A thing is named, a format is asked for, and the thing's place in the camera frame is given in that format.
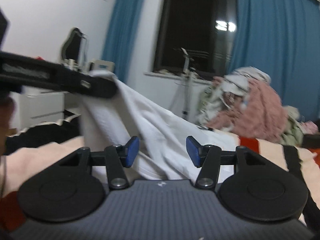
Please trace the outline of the left hand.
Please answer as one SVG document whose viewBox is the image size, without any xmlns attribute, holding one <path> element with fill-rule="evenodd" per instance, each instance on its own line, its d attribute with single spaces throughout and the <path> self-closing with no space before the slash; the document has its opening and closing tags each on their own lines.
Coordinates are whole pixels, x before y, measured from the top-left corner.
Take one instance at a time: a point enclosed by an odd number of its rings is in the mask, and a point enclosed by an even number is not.
<svg viewBox="0 0 320 240">
<path fill-rule="evenodd" d="M 5 141 L 10 128 L 10 120 L 15 109 L 14 100 L 9 96 L 1 102 L 0 119 L 0 154 L 5 151 Z"/>
</svg>

